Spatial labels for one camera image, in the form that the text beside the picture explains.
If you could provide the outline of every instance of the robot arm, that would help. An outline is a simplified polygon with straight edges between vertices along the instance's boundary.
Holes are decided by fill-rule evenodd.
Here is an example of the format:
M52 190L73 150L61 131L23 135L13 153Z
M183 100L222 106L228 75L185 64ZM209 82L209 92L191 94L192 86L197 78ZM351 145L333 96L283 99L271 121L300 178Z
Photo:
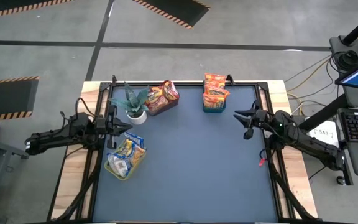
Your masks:
M43 133L34 133L25 141L26 152L29 155L37 155L47 149L82 144L85 149L95 150L103 147L103 140L100 135L109 134L119 136L123 132L132 128L131 125L121 122L116 118L117 108L112 105L109 111L111 120L102 117L89 119L86 113L78 113L71 117L64 118L68 124L60 129L50 130ZM112 140L108 141L108 146L112 147Z
M284 111L277 111L271 114L260 109L258 103L254 103L252 108L247 111L235 111L234 117L246 128L244 139L253 136L253 127L271 132L268 137L268 144L271 150L281 150L284 146L291 146L306 154L319 159L331 170L344 170L344 153L336 146L326 144L305 134L292 119L292 116ZM318 220L310 215L301 203L296 199L288 185L284 182L281 175L277 172L272 160L268 160L271 165L273 179L279 184L284 194L304 220Z

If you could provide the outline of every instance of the table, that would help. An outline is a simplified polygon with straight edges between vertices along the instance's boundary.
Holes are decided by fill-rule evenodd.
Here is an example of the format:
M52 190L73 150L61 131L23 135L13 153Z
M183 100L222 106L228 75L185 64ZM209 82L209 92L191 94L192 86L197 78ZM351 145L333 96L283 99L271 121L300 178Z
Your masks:
M200 81L174 81L174 83L199 83ZM262 104L264 109L267 109L269 105L268 102L271 101L271 106L273 111L284 110L290 113L290 105L288 102L287 94L285 91L285 85L282 80L267 80L267 81L236 81L236 83L261 83L264 82L268 86L268 94L265 94L266 91L260 90ZM106 100L108 94L104 93L99 95L100 90L108 86L108 82L84 82L83 89L81 92L81 97L86 101L88 107L92 111L97 111L99 114L104 114L106 108ZM79 111L85 111L84 106L81 104L79 106ZM77 149L78 146L70 146L67 149L67 154L71 151ZM86 150L80 150L68 158L65 159L62 165L61 174L58 180L57 188L55 195L52 200L50 212L48 218L57 218L60 216L67 206L70 205L72 200L76 197L77 193L81 189L81 183L83 179L89 176L89 173L94 169L98 152L90 152ZM293 149L291 147L286 147L282 151L284 166L280 167L278 165L278 158L275 156L276 168L279 170L282 168L285 169L288 184L291 188L291 191L295 194L300 203L306 208L306 210L317 217L316 208L314 205L313 195L311 193L310 185L308 182L308 176L305 169L305 164L303 162L303 157L300 151ZM86 218L89 213L93 215L94 202L91 200L92 192L95 192L94 188L89 189L86 193L86 197L81 206L82 213L76 212L72 218ZM287 207L287 200L283 195L283 192L278 187L278 195L280 200L280 205L282 208L283 217L290 216L290 209Z

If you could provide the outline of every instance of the gray floor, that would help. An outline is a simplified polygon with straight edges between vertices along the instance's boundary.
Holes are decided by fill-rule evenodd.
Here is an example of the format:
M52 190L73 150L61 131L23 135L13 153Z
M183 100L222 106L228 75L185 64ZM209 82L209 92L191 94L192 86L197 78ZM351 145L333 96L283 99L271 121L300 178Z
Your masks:
M202 1L211 10L194 29L187 30L130 0L116 0L104 41L326 47L330 37L346 34L358 24L358 1L352 0ZM0 17L0 40L94 42L107 4L108 0L76 0ZM0 121L0 140L23 148L31 133L59 127L59 111L74 112L92 53L93 47L0 45L0 79L41 77L33 115ZM199 80L204 72L230 73L243 80L285 80L328 54L102 48L93 80L109 80L112 74L120 80ZM312 70L287 82L287 88L296 86ZM333 70L330 73L337 77ZM329 82L322 68L293 93L305 95ZM307 99L326 104L335 97L331 86ZM291 105L295 109L296 101L291 100ZM304 112L311 115L319 109L311 105ZM15 224L44 221L62 157L62 149L50 149L28 161L14 159L15 170L7 174L0 189L0 218L8 217L8 223ZM311 157L306 156L305 161L309 174L321 167ZM335 183L336 176L326 169L311 181L318 214L325 220L358 223L358 177L353 176L354 186L341 187Z

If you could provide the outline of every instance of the green leaves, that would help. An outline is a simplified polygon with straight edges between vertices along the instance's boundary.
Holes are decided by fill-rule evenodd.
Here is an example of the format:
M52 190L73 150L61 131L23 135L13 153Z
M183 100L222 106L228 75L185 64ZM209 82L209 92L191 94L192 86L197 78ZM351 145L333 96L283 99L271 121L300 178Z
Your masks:
M118 107L121 107L125 110L131 110L132 108L132 105L129 101L127 100L120 100L120 99L110 99L111 103L118 106Z
M141 115L143 111L148 111L148 107L145 105L147 100L147 94L149 93L149 86L143 89L136 96L134 90L128 83L124 83L125 95L127 100L110 99L111 103L125 109L129 116Z
M134 90L131 88L131 86L128 85L128 83L125 82L124 85L125 85L125 95L127 96L127 100L130 101L133 107L138 107L139 100L137 99Z
M148 93L149 93L149 86L147 86L146 89L141 90L139 92L139 94L137 95L137 99L139 100L139 105L143 105L144 103L146 103Z

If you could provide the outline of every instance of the food package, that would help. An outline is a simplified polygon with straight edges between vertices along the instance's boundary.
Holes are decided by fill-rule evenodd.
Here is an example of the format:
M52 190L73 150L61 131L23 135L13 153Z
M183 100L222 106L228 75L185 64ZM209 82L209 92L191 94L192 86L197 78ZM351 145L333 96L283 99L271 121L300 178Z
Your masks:
M114 153L108 153L109 171L120 179L126 179L146 153L146 149L137 144L143 144L143 138L131 133L125 133L125 136L127 138L118 149Z
M203 94L203 103L205 108L223 109L225 97L222 95Z
M203 106L205 112L220 113L224 107L226 98L230 95L224 89L226 75L205 73Z
M224 95L225 99L228 95L230 95L228 90L209 85L205 86L205 93L209 95Z
M149 114L154 116L176 106L179 98L179 92L170 80L165 80L160 86L151 87L146 100Z
M217 85L219 88L224 88L226 77L227 75L205 73L205 85Z

